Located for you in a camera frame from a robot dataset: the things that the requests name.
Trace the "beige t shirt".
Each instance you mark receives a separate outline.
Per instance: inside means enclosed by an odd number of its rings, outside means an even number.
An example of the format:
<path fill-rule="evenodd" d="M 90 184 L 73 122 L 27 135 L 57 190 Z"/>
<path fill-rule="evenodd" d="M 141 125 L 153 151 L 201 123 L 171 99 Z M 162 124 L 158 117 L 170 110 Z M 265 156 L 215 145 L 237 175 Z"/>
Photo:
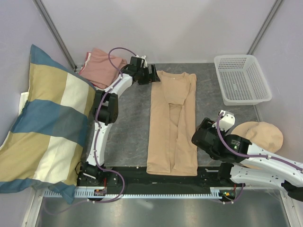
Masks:
<path fill-rule="evenodd" d="M 158 71 L 151 90 L 147 173 L 196 176 L 196 75 Z"/>

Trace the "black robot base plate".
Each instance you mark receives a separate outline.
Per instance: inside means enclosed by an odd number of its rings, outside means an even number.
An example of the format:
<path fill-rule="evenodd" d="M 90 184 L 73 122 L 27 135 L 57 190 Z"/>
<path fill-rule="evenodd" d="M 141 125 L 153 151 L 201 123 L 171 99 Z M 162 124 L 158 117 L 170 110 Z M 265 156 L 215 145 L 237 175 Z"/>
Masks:
<path fill-rule="evenodd" d="M 163 193 L 202 192 L 213 187 L 240 189 L 240 183 L 233 183 L 229 173 L 224 173 L 219 166 L 198 167 L 196 176 L 152 175 L 146 172 L 146 167 L 115 166 L 110 171 L 102 171 L 97 179 L 84 176 L 82 169 L 78 176 L 78 186 L 111 188 L 114 194 L 119 194 L 123 187 L 121 174 L 125 181 L 123 192 L 160 191 Z"/>

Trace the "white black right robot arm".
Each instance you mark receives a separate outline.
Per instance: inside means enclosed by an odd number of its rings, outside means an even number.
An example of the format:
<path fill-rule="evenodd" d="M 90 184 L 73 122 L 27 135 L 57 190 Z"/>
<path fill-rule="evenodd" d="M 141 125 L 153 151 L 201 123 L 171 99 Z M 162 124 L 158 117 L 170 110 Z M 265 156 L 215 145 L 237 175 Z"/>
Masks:
<path fill-rule="evenodd" d="M 234 124 L 234 115 L 221 111 L 215 121 L 204 118 L 192 137 L 194 145 L 210 158 L 221 161 L 218 183 L 222 186 L 262 185 L 302 201 L 302 163 L 273 154 L 239 135 L 228 134 Z"/>

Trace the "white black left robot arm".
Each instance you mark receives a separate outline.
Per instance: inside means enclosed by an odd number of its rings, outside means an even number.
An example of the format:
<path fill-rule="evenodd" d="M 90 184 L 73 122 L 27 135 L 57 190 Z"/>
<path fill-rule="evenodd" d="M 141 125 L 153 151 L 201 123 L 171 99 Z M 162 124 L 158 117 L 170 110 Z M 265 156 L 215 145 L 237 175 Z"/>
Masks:
<path fill-rule="evenodd" d="M 104 181 L 104 175 L 98 166 L 105 160 L 105 149 L 109 132 L 118 118 L 118 98 L 133 83 L 146 85 L 160 82 L 155 65 L 148 67 L 146 56 L 132 56 L 130 63 L 121 69 L 122 74 L 106 89 L 98 90 L 93 104 L 94 136 L 82 173 L 93 186 Z"/>

